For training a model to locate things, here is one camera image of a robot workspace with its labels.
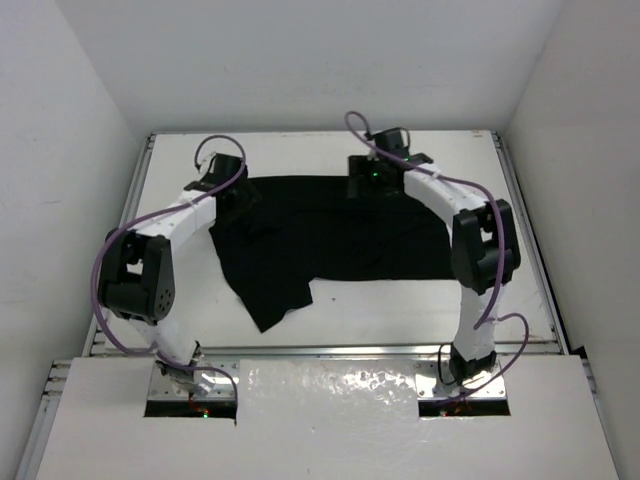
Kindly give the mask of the black t-shirt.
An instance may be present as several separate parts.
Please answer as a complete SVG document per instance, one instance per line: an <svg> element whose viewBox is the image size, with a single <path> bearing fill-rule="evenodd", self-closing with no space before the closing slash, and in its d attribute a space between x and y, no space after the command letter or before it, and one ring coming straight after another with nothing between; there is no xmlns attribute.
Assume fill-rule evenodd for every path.
<svg viewBox="0 0 640 480"><path fill-rule="evenodd" d="M260 332L312 304L310 283L451 280L445 223L403 193L350 198L341 176L256 177L248 211L210 228L228 285Z"/></svg>

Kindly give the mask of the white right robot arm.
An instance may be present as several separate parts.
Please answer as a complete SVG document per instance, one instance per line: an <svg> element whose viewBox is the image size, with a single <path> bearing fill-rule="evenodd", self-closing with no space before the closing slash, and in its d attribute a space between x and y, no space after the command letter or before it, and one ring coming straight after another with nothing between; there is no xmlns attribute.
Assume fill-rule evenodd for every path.
<svg viewBox="0 0 640 480"><path fill-rule="evenodd" d="M441 174L427 155L411 153L409 134L401 127L365 131L358 138L371 150L349 159L351 193L402 193L427 207L450 233L450 263L461 286L461 306L450 347L450 378L439 383L465 395L472 378L496 365L497 306L521 265L512 207L475 182Z"/></svg>

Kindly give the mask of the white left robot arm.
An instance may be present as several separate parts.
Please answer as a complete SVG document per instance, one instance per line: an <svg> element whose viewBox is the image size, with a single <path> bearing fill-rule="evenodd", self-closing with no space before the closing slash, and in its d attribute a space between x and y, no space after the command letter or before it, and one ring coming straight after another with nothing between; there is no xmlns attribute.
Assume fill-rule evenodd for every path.
<svg viewBox="0 0 640 480"><path fill-rule="evenodd" d="M197 398L227 374L205 363L200 343L171 312L173 257L198 231L230 221L257 200L244 155L216 154L201 173L168 207L113 230L92 272L99 313L129 323L147 343L142 353L154 354L161 373Z"/></svg>

